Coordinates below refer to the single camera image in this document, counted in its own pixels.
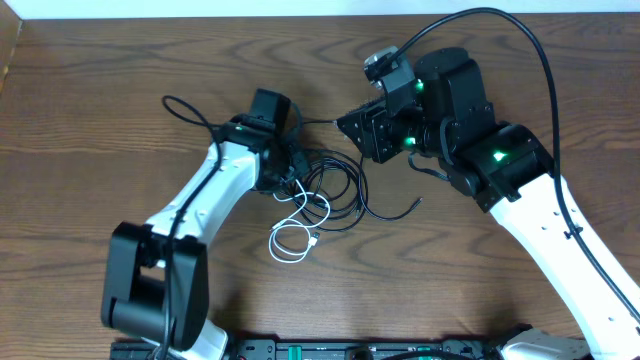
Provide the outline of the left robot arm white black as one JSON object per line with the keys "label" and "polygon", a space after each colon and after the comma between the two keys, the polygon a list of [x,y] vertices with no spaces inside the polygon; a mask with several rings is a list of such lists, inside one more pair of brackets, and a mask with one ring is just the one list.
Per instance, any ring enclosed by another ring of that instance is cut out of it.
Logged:
{"label": "left robot arm white black", "polygon": [[111,235],[100,318],[137,338],[136,359],[221,359],[229,337],[208,318],[208,251],[248,192],[274,193],[308,165],[298,143],[304,121],[283,94],[257,89],[250,109],[223,124],[194,106],[186,122],[210,136],[202,165],[179,193],[143,224],[120,223]]}

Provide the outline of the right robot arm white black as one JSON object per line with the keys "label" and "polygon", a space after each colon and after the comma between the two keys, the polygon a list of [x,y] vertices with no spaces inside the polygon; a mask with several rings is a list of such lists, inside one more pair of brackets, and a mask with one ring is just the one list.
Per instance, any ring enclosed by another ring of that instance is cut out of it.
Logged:
{"label": "right robot arm white black", "polygon": [[575,318],[582,338],[524,327],[487,349],[497,359],[635,359],[639,288],[553,173],[548,151],[526,127],[498,122],[480,68],[461,48],[411,63],[388,47],[364,63],[382,96],[341,117],[363,156],[384,163],[409,151],[489,213],[531,255]]}

